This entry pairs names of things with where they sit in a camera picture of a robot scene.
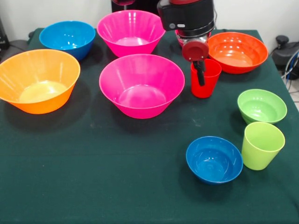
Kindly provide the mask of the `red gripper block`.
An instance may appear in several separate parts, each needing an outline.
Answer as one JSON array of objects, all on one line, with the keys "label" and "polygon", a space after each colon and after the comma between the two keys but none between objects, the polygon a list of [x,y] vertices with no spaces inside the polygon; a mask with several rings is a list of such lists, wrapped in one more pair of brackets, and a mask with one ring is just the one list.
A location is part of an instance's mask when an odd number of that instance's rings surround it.
[{"label": "red gripper block", "polygon": [[193,62],[200,86],[205,85],[204,72],[206,71],[206,67],[204,59],[207,58],[208,53],[208,44],[197,39],[186,42],[182,47],[184,59]]}]

